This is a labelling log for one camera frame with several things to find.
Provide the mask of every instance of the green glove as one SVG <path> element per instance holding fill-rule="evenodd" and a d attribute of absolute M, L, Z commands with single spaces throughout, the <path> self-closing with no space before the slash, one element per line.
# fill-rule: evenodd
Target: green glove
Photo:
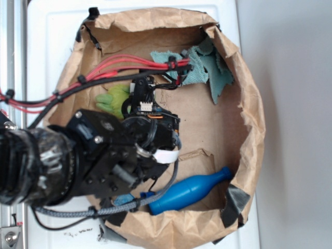
<path fill-rule="evenodd" d="M 121 108 L 124 101 L 129 97 L 130 88 L 126 85 L 116 85 L 109 88 L 107 93 L 95 97 L 96 106 L 104 112 L 113 114 L 118 119 L 124 119 Z"/>

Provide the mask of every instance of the green rag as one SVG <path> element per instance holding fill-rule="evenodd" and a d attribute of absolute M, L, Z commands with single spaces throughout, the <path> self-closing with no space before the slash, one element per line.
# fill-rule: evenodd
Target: green rag
<path fill-rule="evenodd" d="M 206 83 L 210 80 L 210 89 L 214 104 L 218 103 L 218 96 L 221 95 L 226 84 L 231 85 L 233 76 L 227 68 L 226 63 L 213 46 L 212 41 L 207 37 L 198 46 L 193 46 L 188 50 L 190 64 L 193 70 L 188 74 L 183 85 Z M 182 59 L 178 53 L 167 52 L 151 52 L 151 57 L 155 62 L 164 63 L 168 61 L 170 56 L 174 56 L 177 60 Z M 168 73 L 172 78 L 177 78 L 177 72 Z"/>

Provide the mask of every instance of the red cable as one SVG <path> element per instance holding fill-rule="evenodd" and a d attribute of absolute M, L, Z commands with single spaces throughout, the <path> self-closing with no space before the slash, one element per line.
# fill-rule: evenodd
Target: red cable
<path fill-rule="evenodd" d="M 157 63 L 153 61 L 149 61 L 137 56 L 133 56 L 130 54 L 117 54 L 115 56 L 111 56 L 104 61 L 102 61 L 96 68 L 94 68 L 87 76 L 86 80 L 91 81 L 91 80 L 97 80 L 101 78 L 107 78 L 107 77 L 114 77 L 115 75 L 118 74 L 120 70 L 130 70 L 130 69 L 144 69 L 144 70 L 167 70 L 171 66 L 171 68 L 175 68 L 176 66 L 185 66 L 188 65 L 189 59 L 182 59 L 178 60 L 176 63 L 171 62 L 170 64 L 168 63 Z M 118 66 L 118 67 L 113 67 L 108 70 L 104 70 L 105 68 L 118 64 L 118 63 L 136 63 L 136 64 L 142 64 L 142 65 L 128 65 L 128 66 Z M 12 105 L 14 108 L 21 110 L 22 112 L 25 113 L 32 113 L 32 114 L 37 114 L 40 113 L 41 111 L 31 111 L 27 110 L 22 107 L 29 107 L 29 108 L 35 108 L 35 107 L 44 107 L 48 105 L 52 100 L 57 98 L 57 95 L 62 95 L 78 86 L 81 86 L 81 83 L 76 82 L 69 86 L 66 89 L 63 89 L 59 91 L 57 94 L 53 94 L 51 97 L 49 97 L 47 100 L 40 102 L 38 104 L 26 104 L 26 103 L 20 103 L 14 99 L 8 100 L 8 104 Z M 6 100 L 6 96 L 2 94 L 2 91 L 0 89 L 0 99 L 1 100 Z"/>

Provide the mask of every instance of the metal rail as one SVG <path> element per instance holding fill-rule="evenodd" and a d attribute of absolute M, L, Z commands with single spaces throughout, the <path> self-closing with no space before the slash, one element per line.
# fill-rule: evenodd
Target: metal rail
<path fill-rule="evenodd" d="M 26 13 L 27 0 L 0 1 L 0 86 L 15 90 L 15 98 L 26 100 Z M 18 127 L 26 127 L 26 116 L 0 105 Z M 0 249 L 27 249 L 25 204 L 0 205 Z"/>

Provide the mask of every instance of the connector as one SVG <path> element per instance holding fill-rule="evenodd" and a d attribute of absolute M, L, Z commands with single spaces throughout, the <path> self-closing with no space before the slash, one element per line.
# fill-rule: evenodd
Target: connector
<path fill-rule="evenodd" d="M 153 102 L 140 102 L 142 112 L 152 112 Z"/>

